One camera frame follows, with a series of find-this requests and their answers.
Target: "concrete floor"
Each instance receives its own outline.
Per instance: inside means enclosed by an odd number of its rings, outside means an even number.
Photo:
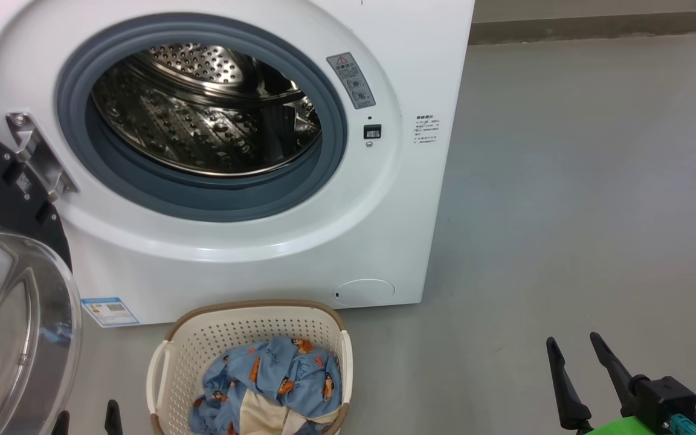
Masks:
[[[599,426],[619,403],[588,341],[696,392],[696,36],[472,47],[424,300],[342,311],[356,378],[342,434],[563,433],[552,335]],[[86,319],[72,433],[151,433],[166,325]]]

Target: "beige laundry basket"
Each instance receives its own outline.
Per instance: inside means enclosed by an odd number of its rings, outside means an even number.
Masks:
[[[339,432],[353,389],[353,351],[343,321],[321,303],[263,300],[206,306],[177,320],[152,355],[147,371],[147,406],[155,433],[190,434],[190,410],[202,394],[202,375],[209,364],[231,347],[275,336],[307,338],[337,356],[343,404],[327,433]]]

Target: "clothes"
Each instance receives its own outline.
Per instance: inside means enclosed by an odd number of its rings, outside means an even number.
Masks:
[[[337,418],[340,381],[335,358],[307,340],[276,337],[234,347],[205,371],[190,429],[207,435],[321,433]]]

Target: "white washing machine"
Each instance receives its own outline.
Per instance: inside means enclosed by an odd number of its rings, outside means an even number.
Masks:
[[[9,179],[103,326],[421,300],[472,0],[0,0]]]

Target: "door hinge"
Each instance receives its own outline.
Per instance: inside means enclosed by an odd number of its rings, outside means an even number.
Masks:
[[[34,171],[39,182],[47,189],[50,202],[57,201],[66,191],[79,191],[28,113],[8,113],[7,126],[18,146],[14,151],[16,158]]]

